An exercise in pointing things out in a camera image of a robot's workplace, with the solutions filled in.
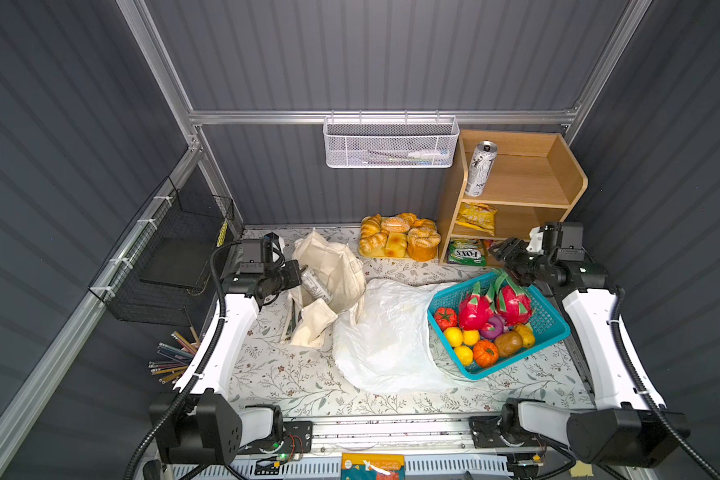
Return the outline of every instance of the table surface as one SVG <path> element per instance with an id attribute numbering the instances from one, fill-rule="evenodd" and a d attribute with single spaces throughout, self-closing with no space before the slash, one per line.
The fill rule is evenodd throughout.
<path id="1" fill-rule="evenodd" d="M 274 231 L 286 242 L 286 257 L 294 241 L 312 229 L 247 230 L 244 238 L 258 238 Z M 348 244 L 357 253 L 359 228 L 319 228 L 327 240 Z M 389 278 L 409 285 L 460 282 L 486 269 L 440 266 L 410 259 L 358 258 L 365 278 Z M 570 354 L 558 342 L 505 369 L 447 393 L 406 393 L 380 396 L 358 389 L 346 380 L 333 361 L 332 327 L 321 349 L 280 343 L 288 315 L 286 295 L 259 313 L 240 358 L 232 371 L 230 399 L 235 408 L 254 403 L 279 405 L 286 416 L 400 415 L 414 413 L 496 412 L 512 397 L 538 398 L 564 408 L 592 408 Z M 434 332 L 430 347 L 435 362 L 444 370 L 458 372 Z"/>

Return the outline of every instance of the yellow tray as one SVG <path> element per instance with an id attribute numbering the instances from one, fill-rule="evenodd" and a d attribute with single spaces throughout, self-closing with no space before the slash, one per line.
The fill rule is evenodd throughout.
<path id="1" fill-rule="evenodd" d="M 369 218 L 371 218 L 371 217 L 370 217 L 370 216 L 366 216 L 365 218 L 362 219 L 362 221 L 365 222 L 365 221 L 366 221 L 367 219 L 369 219 Z M 384 220 L 386 220 L 387 218 L 389 218 L 389 217 L 388 217 L 388 216 L 383 216 L 383 217 L 382 217 L 382 222 L 383 222 Z M 405 256 L 386 256 L 386 255 L 384 255 L 384 245 L 382 245 L 382 246 L 380 246 L 379 248 L 377 248 L 376 250 L 372 251 L 369 255 L 365 255 L 363 252 L 360 251 L 360 248 L 358 248 L 358 254 L 360 254 L 360 256 L 364 256 L 365 258 L 391 258 L 391 259 L 393 259 L 393 260 L 405 260 L 405 259 L 413 260 L 413 259 L 411 258 L 411 256 L 408 255 L 408 250 L 405 251 Z"/>

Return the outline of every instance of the beige cloth bag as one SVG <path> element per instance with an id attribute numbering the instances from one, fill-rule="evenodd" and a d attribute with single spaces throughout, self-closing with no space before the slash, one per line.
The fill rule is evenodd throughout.
<path id="1" fill-rule="evenodd" d="M 339 313 L 354 310 L 351 318 L 358 318 L 362 310 L 362 298 L 365 293 L 365 275 L 362 262 L 346 244 L 328 242 L 314 229 L 312 233 L 296 241 L 292 258 L 300 266 L 307 265 L 325 283 L 333 300 L 326 304 L 323 299 L 315 301 L 300 286 L 288 291 L 288 304 L 296 303 L 296 314 L 302 313 L 302 319 L 291 335 L 290 345 L 320 348 L 326 338 L 323 331 L 336 320 Z M 286 338 L 283 329 L 281 341 Z"/>

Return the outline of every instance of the potato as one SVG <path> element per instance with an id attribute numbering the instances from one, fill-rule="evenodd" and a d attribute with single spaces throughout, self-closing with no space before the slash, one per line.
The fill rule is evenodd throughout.
<path id="1" fill-rule="evenodd" d="M 496 337 L 494 343 L 499 349 L 499 357 L 506 358 L 523 348 L 523 337 L 517 332 L 506 332 Z"/>

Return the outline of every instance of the purple onion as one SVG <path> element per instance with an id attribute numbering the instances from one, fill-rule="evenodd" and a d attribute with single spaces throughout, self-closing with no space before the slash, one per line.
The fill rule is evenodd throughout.
<path id="1" fill-rule="evenodd" d="M 485 323 L 483 328 L 480 329 L 480 336 L 487 340 L 493 340 L 502 333 L 504 333 L 505 326 L 504 318 L 501 315 L 493 315 Z"/>

